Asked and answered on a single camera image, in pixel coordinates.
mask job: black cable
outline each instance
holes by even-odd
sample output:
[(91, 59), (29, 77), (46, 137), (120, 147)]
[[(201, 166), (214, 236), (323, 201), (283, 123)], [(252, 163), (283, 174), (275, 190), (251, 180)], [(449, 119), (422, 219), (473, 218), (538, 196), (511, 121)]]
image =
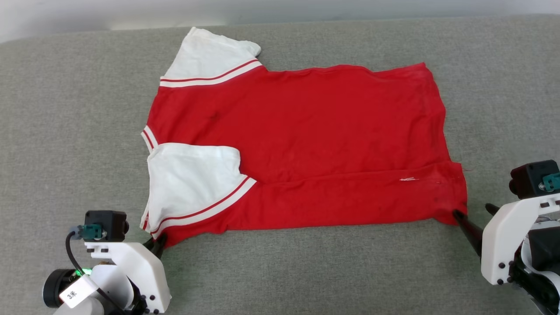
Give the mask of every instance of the black cable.
[[(72, 248), (70, 247), (70, 240), (74, 235), (76, 235), (76, 232), (72, 231), (68, 233), (68, 236), (66, 236), (66, 254), (68, 254), (68, 258), (70, 258), (70, 261), (72, 262), (72, 265), (74, 265), (74, 268), (76, 268), (76, 270), (80, 272), (80, 275), (83, 276), (85, 275), (85, 273), (82, 267), (80, 266), (80, 264), (76, 261), (74, 254), (72, 254)], [(124, 311), (120, 309), (120, 307), (115, 303), (115, 301), (113, 301), (113, 299), (109, 297), (107, 293), (105, 293), (101, 288), (97, 288), (97, 293), (99, 293), (99, 295), (101, 295), (104, 299), (109, 301), (121, 315), (126, 315)]]

